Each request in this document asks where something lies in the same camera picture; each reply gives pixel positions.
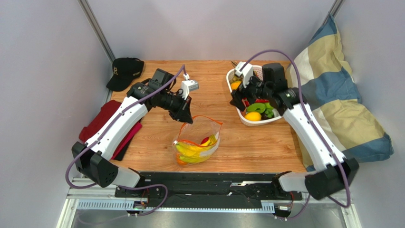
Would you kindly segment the watermelon slice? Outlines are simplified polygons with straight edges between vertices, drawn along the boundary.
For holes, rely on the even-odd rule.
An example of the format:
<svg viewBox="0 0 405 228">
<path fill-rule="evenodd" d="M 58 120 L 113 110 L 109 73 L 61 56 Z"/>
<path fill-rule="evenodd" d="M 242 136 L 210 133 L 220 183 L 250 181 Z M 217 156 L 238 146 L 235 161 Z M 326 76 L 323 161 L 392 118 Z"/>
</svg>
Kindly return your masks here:
<svg viewBox="0 0 405 228">
<path fill-rule="evenodd" d="M 250 106 L 250 103 L 246 98 L 242 99 L 242 102 L 243 102 L 243 104 L 245 105 L 246 108 Z"/>
</svg>

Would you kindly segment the clear orange zip top bag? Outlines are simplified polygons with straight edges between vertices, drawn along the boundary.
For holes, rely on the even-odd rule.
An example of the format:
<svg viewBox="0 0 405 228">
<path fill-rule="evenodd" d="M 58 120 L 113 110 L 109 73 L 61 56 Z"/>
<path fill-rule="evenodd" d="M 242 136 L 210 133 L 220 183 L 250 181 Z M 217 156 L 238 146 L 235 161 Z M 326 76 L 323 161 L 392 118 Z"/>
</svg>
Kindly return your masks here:
<svg viewBox="0 0 405 228">
<path fill-rule="evenodd" d="M 213 134 L 218 135 L 221 140 L 220 133 L 222 125 L 222 122 L 210 117 L 204 115 L 196 115 L 193 117 L 192 124 L 184 123 L 181 126 L 179 133 L 176 135 L 172 142 L 172 148 L 174 149 L 173 144 L 175 141 L 187 140 L 195 144 L 200 144 L 205 137 L 209 137 Z"/>
</svg>

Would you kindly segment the red pomegranate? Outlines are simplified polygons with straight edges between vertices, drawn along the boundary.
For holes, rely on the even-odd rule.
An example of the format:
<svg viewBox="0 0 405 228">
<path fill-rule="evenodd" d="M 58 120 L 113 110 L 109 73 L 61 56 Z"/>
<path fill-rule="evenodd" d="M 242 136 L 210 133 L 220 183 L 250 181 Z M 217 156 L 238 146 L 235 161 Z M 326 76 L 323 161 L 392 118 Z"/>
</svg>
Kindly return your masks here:
<svg viewBox="0 0 405 228">
<path fill-rule="evenodd" d="M 209 137 L 205 137 L 205 138 L 201 141 L 200 145 L 203 145 L 203 144 L 207 143 L 208 141 L 209 141 Z"/>
</svg>

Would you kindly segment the yellow banana bunch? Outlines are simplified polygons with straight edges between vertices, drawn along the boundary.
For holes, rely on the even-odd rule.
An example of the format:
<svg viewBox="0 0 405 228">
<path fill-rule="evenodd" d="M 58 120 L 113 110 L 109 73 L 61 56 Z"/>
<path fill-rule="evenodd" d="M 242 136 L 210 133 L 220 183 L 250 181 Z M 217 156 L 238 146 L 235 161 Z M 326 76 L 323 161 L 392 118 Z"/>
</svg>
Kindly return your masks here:
<svg viewBox="0 0 405 228">
<path fill-rule="evenodd" d="M 175 158 L 189 164 L 201 163 L 208 160 L 218 149 L 220 138 L 218 135 L 209 136 L 209 141 L 203 145 L 191 141 L 175 141 L 173 146 L 176 151 Z"/>
</svg>

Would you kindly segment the orange persimmon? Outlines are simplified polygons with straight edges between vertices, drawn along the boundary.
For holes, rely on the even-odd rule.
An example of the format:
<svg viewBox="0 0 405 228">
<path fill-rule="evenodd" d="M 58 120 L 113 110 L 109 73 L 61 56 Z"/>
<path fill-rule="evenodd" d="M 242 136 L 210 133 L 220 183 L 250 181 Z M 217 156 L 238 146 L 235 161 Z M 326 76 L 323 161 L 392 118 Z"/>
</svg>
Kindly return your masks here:
<svg viewBox="0 0 405 228">
<path fill-rule="evenodd" d="M 175 158 L 175 159 L 176 159 L 177 164 L 180 165 L 180 166 L 185 166 L 185 165 L 188 164 L 187 162 L 184 162 L 184 161 L 182 161 L 182 160 L 179 159 L 179 158 Z"/>
</svg>

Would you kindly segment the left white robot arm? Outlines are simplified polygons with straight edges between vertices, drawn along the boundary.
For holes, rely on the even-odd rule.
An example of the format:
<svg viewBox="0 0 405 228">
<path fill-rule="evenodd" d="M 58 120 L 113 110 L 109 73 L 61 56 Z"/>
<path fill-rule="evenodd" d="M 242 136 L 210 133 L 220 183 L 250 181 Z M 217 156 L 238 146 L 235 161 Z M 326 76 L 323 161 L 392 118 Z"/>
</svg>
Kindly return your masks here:
<svg viewBox="0 0 405 228">
<path fill-rule="evenodd" d="M 184 80 L 180 89 L 172 92 L 179 73 Z M 72 147 L 73 161 L 69 164 L 65 178 L 68 185 L 79 189 L 69 179 L 73 166 L 102 188 L 111 184 L 131 189 L 141 181 L 141 175 L 130 169 L 122 168 L 110 162 L 115 150 L 133 126 L 155 107 L 169 112 L 169 116 L 178 122 L 193 123 L 189 93 L 199 88 L 196 80 L 190 79 L 182 66 L 179 73 L 172 75 L 157 69 L 152 78 L 135 83 L 127 92 L 126 97 L 112 117 L 101 129 L 86 142 L 76 142 Z"/>
</svg>

